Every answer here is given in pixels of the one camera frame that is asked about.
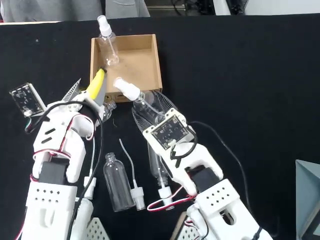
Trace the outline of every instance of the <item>hole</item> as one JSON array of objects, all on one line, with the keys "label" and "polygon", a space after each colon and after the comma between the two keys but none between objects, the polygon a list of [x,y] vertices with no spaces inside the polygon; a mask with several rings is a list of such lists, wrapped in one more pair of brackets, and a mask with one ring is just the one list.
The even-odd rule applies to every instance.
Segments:
[{"label": "hole", "polygon": [[222,218],[223,218],[223,220],[225,221],[226,224],[228,224],[228,225],[234,225],[235,224],[235,220],[231,216],[230,212],[228,212],[228,210],[221,211],[220,215],[222,216]]}]

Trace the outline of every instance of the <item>perforated metal plate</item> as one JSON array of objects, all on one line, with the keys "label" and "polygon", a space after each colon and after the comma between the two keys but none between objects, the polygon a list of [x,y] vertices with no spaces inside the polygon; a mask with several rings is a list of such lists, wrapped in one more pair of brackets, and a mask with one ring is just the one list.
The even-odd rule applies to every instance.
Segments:
[{"label": "perforated metal plate", "polygon": [[110,240],[98,217],[92,218],[91,222],[86,228],[86,240]]}]

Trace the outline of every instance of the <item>red wire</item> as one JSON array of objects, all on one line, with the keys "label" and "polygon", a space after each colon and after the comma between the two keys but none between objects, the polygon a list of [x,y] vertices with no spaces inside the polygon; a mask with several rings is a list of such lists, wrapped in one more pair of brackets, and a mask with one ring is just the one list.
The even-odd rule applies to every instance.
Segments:
[{"label": "red wire", "polygon": [[74,116],[71,118],[71,121],[69,122],[68,126],[66,127],[66,130],[65,130],[65,133],[64,133],[64,137],[63,137],[62,142],[61,142],[61,144],[60,144],[59,151],[62,151],[62,148],[63,148],[63,146],[64,146],[64,144],[65,144],[65,141],[66,141],[67,132],[68,132],[69,129],[71,128],[71,124],[72,124],[72,122],[74,121],[74,117],[77,116],[77,115],[79,115],[79,114],[74,115]]},{"label": "red wire", "polygon": [[39,182],[39,180],[36,179],[32,174],[30,174],[30,181],[31,182]]},{"label": "red wire", "polygon": [[[186,199],[181,199],[181,200],[178,200],[176,202],[173,202],[173,203],[170,203],[168,205],[165,205],[163,207],[160,207],[159,209],[149,209],[148,211],[149,212],[159,212],[159,211],[162,211],[162,210],[165,210],[169,207],[172,207],[172,206],[175,206],[175,205],[178,205],[178,204],[181,204],[181,203],[185,203],[185,202],[188,202],[192,199],[194,199],[196,196],[189,196],[188,198]],[[149,207],[152,208],[153,206],[155,205],[158,205],[160,202],[156,202],[156,203],[153,203],[153,204],[150,204]]]},{"label": "red wire", "polygon": [[14,238],[14,240],[18,240],[20,238],[20,235],[22,234],[22,230],[24,229],[24,225],[25,225],[25,221],[23,221],[20,231],[18,235]]},{"label": "red wire", "polygon": [[68,158],[71,158],[71,156],[67,153],[64,153],[63,151],[58,151],[58,150],[54,150],[54,149],[50,149],[50,148],[45,148],[45,149],[41,149],[39,151],[36,151],[33,155],[36,155],[38,153],[41,153],[41,152],[56,152],[58,154],[61,154],[61,155],[66,155]]}]

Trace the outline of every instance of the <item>white spray cap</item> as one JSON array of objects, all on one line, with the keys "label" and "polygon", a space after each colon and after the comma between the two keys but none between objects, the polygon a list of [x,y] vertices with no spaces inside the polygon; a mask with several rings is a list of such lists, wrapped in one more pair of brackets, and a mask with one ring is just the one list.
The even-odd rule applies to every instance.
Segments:
[{"label": "white spray cap", "polygon": [[141,92],[139,88],[132,83],[128,83],[127,81],[123,80],[122,77],[117,77],[113,82],[113,86],[119,89],[130,101],[136,100]]},{"label": "white spray cap", "polygon": [[[172,198],[168,198],[172,195],[171,188],[169,186],[158,189],[158,193],[159,193],[160,198],[162,198],[163,204],[165,206],[172,204]],[[171,210],[173,208],[174,208],[174,206],[170,206],[166,210]]]},{"label": "white spray cap", "polygon": [[135,207],[138,211],[146,208],[144,200],[144,189],[139,186],[130,190],[131,197],[135,203]]},{"label": "white spray cap", "polygon": [[100,33],[104,37],[108,37],[112,34],[111,26],[107,21],[107,17],[105,15],[98,16],[98,23],[99,23],[99,29]]}]

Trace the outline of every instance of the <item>black cable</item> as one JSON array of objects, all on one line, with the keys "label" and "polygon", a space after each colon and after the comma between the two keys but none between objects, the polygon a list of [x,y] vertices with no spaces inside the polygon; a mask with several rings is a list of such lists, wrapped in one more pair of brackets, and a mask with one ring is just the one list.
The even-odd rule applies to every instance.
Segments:
[{"label": "black cable", "polygon": [[262,231],[262,227],[259,226],[258,231],[253,235],[252,240],[258,240],[260,238],[260,233]]},{"label": "black cable", "polygon": [[181,16],[181,13],[178,11],[178,9],[177,9],[177,7],[176,7],[176,4],[177,4],[178,1],[179,1],[179,0],[176,0],[176,1],[174,2],[174,0],[171,0],[171,4],[172,4],[172,6],[173,6],[173,8],[174,8],[174,11],[176,12],[176,14],[178,14],[179,16]]},{"label": "black cable", "polygon": [[172,148],[171,148],[171,151],[170,151],[170,159],[171,160],[175,160],[177,159],[176,161],[176,164],[175,164],[175,167],[178,168],[179,165],[180,165],[180,162],[183,158],[189,156],[196,148],[197,144],[198,144],[198,136],[197,134],[195,133],[195,131],[193,131],[190,127],[187,127],[188,130],[191,132],[191,134],[193,135],[194,139],[193,139],[193,144],[192,144],[192,147],[184,154],[180,155],[180,156],[176,156],[176,152],[174,151],[176,145],[174,145]]},{"label": "black cable", "polygon": [[246,207],[248,208],[249,212],[252,215],[252,210],[250,207],[250,201],[249,201],[249,193],[248,193],[248,182],[247,182],[247,176],[245,173],[245,170],[239,160],[239,158],[237,158],[237,156],[231,151],[231,149],[227,146],[227,144],[222,140],[222,138],[220,137],[220,135],[217,133],[217,131],[210,125],[201,122],[201,121],[192,121],[189,124],[198,124],[201,125],[205,128],[208,128],[209,130],[211,130],[216,137],[220,140],[220,142],[222,143],[222,145],[228,150],[228,152],[232,155],[232,157],[236,160],[236,162],[238,163],[240,170],[241,170],[241,174],[242,174],[242,178],[243,178],[243,184],[244,184],[244,193],[245,193],[245,201],[246,201]]},{"label": "black cable", "polygon": [[205,238],[208,237],[208,235],[209,235],[209,226],[208,226],[208,223],[207,223],[207,221],[205,220],[204,217],[203,217],[203,220],[204,220],[205,226],[206,226],[206,234],[204,235],[203,238],[201,238],[201,240],[205,240]]},{"label": "black cable", "polygon": [[25,132],[26,133],[32,133],[39,124],[41,124],[44,120],[45,120],[45,117],[49,114],[50,111],[52,111],[52,109],[56,108],[56,107],[59,107],[59,106],[65,106],[65,105],[71,105],[71,104],[80,104],[80,105],[83,105],[83,106],[86,106],[88,107],[92,113],[95,115],[95,117],[97,118],[97,120],[99,121],[99,124],[100,124],[100,146],[99,146],[99,154],[98,154],[98,159],[97,159],[97,162],[96,162],[96,165],[92,171],[92,175],[91,177],[89,178],[89,181],[87,183],[87,185],[85,186],[85,188],[83,189],[83,191],[81,192],[80,194],[80,197],[79,197],[79,200],[75,203],[74,205],[74,211],[73,211],[73,214],[72,214],[72,217],[71,217],[71,220],[70,220],[70,224],[69,224],[69,228],[68,228],[68,234],[67,234],[67,237],[66,239],[67,240],[70,240],[70,237],[71,237],[71,232],[72,232],[72,226],[73,226],[73,223],[74,223],[74,220],[77,216],[77,213],[78,213],[78,209],[79,209],[79,206],[81,204],[81,201],[82,199],[84,198],[85,196],[85,193],[86,191],[88,190],[89,188],[89,185],[91,184],[92,180],[94,179],[94,176],[97,172],[97,169],[98,169],[98,165],[100,163],[100,158],[101,158],[101,154],[102,154],[102,150],[103,150],[103,145],[104,145],[104,136],[103,136],[103,126],[102,126],[102,121],[101,121],[101,118],[99,116],[99,113],[91,106],[91,104],[85,102],[85,101],[68,101],[68,102],[59,102],[55,105],[52,105],[51,107],[49,107],[41,117],[38,118],[38,120],[34,123],[34,124],[30,124],[28,126],[28,128],[25,129]]}]

